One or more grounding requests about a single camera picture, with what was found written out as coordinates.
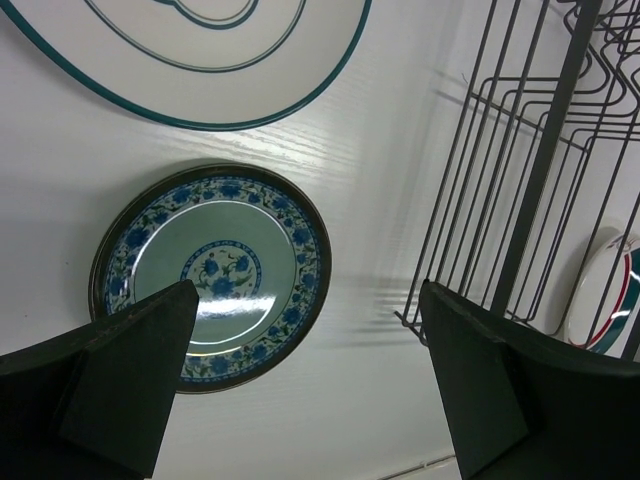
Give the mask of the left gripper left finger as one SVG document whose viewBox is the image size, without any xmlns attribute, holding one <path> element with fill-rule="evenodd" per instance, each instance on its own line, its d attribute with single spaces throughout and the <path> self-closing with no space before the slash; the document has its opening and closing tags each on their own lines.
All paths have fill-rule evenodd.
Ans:
<svg viewBox="0 0 640 480">
<path fill-rule="evenodd" d="M 198 300 L 180 281 L 2 356 L 2 478 L 151 478 Z"/>
</svg>

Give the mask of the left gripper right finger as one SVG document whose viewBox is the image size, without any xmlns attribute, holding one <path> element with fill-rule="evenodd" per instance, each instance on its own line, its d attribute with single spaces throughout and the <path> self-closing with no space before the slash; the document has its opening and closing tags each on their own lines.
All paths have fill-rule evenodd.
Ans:
<svg viewBox="0 0 640 480">
<path fill-rule="evenodd" d="M 419 308 L 464 479 L 636 479 L 639 366 L 425 281 Z"/>
</svg>

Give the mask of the green red rimmed plate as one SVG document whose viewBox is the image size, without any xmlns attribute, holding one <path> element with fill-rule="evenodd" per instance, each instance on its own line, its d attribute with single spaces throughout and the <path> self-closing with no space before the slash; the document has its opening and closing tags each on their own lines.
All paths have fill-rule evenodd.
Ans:
<svg viewBox="0 0 640 480">
<path fill-rule="evenodd" d="M 563 325 L 563 341 L 620 358 L 639 312 L 639 236 L 615 230 L 591 254 Z"/>
</svg>

